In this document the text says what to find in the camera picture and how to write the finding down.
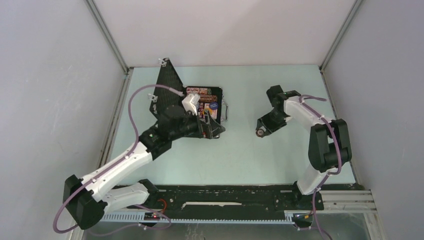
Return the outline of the red playing card deck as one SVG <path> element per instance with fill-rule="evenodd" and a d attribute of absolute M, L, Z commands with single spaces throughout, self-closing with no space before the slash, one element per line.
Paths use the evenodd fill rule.
<path fill-rule="evenodd" d="M 209 103 L 205 103 L 204 104 L 204 110 L 203 110 L 204 114 L 209 114 L 213 119 L 217 118 L 217 114 L 218 114 L 218 109 L 216 110 L 211 110 L 209 108 Z"/>

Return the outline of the poker chip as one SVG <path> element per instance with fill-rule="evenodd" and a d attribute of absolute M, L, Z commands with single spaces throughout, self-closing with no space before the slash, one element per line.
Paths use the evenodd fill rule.
<path fill-rule="evenodd" d="M 263 135 L 264 135 L 264 130 L 263 129 L 257 129 L 256 131 L 255 131 L 255 134 L 256 134 L 256 136 L 257 137 L 260 137 L 260 138 L 262 138 L 263 137 Z"/>

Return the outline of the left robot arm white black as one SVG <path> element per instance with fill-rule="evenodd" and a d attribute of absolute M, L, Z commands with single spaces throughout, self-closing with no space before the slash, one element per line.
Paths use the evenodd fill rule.
<path fill-rule="evenodd" d="M 171 105 L 158 115 L 156 123 L 142 134 L 123 153 L 101 168 L 78 178 L 69 176 L 64 182 L 63 204 L 76 222 L 87 230 L 105 214 L 128 206 L 153 208 L 158 202 L 156 187 L 146 179 L 127 186 L 115 186 L 135 170 L 153 162 L 180 138 L 214 139 L 225 127 L 205 114 L 201 120 L 196 112 Z"/>

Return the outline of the blue small blind button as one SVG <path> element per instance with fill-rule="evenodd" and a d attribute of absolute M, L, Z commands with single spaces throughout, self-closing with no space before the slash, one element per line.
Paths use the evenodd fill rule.
<path fill-rule="evenodd" d="M 208 105 L 208 107 L 211 109 L 211 110 L 217 110 L 218 108 L 219 108 L 219 104 L 217 103 L 217 102 L 211 102 L 211 103 L 209 103 L 209 105 Z"/>

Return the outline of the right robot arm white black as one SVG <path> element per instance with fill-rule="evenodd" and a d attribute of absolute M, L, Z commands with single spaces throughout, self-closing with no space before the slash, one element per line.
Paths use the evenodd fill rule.
<path fill-rule="evenodd" d="M 341 173 L 352 159 L 348 125 L 343 119 L 331 119 L 307 104 L 307 100 L 325 98 L 300 94 L 296 90 L 283 91 L 280 85 L 271 86 L 266 95 L 272 110 L 257 120 L 255 133 L 264 138 L 295 120 L 309 133 L 309 165 L 304 175 L 295 182 L 297 191 L 291 194 L 291 204 L 304 209 L 311 202 L 311 194 L 321 189 L 329 176 Z"/>

